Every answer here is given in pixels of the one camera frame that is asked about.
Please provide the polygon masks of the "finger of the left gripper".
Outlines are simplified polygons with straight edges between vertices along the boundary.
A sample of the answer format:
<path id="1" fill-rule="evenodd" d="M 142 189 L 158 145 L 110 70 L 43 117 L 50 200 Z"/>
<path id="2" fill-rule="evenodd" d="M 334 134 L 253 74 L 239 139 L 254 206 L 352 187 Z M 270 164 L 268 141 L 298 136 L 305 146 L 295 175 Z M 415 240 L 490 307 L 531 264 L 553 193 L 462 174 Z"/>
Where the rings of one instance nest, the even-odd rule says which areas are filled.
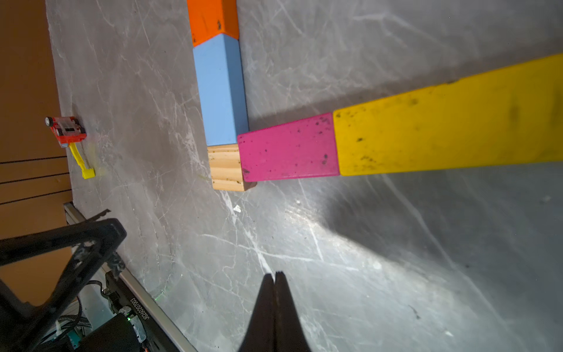
<path id="1" fill-rule="evenodd" d="M 33 351 L 126 236 L 103 219 L 1 240 L 1 350 Z"/>

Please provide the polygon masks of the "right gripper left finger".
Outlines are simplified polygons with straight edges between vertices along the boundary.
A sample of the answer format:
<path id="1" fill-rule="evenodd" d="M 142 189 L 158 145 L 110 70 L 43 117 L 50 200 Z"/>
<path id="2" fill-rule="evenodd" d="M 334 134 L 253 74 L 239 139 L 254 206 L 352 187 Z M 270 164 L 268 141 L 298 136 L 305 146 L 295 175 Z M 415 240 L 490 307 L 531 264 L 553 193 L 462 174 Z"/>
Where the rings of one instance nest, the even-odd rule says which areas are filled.
<path id="1" fill-rule="evenodd" d="M 274 279 L 266 274 L 239 351 L 275 351 Z"/>

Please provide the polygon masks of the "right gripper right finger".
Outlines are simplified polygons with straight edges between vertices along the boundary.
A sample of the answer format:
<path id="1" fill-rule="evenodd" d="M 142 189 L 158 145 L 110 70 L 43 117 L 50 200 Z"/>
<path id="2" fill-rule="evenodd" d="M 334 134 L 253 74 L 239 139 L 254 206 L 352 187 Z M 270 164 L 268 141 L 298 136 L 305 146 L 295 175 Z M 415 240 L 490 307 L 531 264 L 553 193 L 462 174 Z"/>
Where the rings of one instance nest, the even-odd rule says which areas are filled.
<path id="1" fill-rule="evenodd" d="M 304 335 L 287 277 L 276 273 L 275 287 L 275 351 L 311 351 Z"/>

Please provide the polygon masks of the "natural wood cube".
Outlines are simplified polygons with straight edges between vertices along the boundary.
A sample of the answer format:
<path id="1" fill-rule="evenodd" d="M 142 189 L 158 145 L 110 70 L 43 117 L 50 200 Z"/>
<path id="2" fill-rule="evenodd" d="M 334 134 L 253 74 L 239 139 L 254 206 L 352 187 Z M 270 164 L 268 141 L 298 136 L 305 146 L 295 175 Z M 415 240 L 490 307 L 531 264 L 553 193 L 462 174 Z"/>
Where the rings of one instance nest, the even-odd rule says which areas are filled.
<path id="1" fill-rule="evenodd" d="M 212 185 L 215 190 L 245 192 L 256 183 L 243 179 L 240 151 L 237 144 L 208 147 Z"/>

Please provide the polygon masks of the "magenta block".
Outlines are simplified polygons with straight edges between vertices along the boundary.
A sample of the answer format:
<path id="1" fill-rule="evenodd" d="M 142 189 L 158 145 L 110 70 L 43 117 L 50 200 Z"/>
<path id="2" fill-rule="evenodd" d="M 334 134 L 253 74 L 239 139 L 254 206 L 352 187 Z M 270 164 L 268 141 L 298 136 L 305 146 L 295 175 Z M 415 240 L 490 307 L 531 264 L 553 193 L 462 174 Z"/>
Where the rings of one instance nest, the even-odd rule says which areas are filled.
<path id="1" fill-rule="evenodd" d="M 340 174 L 332 113 L 244 133 L 238 146 L 247 182 Z"/>

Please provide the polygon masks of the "light blue block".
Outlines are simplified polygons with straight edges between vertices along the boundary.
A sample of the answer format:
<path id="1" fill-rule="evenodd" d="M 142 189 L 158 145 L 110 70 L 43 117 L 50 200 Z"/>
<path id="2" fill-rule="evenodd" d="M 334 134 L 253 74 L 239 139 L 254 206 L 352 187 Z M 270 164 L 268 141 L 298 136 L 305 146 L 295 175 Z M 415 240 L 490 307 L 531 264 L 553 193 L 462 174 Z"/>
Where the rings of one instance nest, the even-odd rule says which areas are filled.
<path id="1" fill-rule="evenodd" d="M 194 48 L 208 146 L 232 145 L 249 131 L 239 42 L 219 34 Z"/>

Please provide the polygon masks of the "long yellow block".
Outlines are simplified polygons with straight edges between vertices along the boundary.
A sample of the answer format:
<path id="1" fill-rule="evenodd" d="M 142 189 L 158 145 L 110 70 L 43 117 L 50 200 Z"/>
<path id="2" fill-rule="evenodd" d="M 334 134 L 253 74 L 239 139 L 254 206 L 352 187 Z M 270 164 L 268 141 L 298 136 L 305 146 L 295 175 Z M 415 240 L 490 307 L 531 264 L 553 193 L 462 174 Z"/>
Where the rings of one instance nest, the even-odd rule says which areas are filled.
<path id="1" fill-rule="evenodd" d="M 562 159 L 562 56 L 334 113 L 344 176 Z"/>

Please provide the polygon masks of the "orange long block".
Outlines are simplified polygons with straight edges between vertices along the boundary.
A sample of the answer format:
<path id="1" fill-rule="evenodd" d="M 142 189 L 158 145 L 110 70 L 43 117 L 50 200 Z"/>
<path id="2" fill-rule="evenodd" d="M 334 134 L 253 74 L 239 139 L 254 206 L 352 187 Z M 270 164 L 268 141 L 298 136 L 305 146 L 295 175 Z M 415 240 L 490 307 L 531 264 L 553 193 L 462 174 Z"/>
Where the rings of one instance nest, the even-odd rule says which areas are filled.
<path id="1" fill-rule="evenodd" d="M 194 47 L 217 35 L 240 37 L 236 0 L 187 0 Z"/>

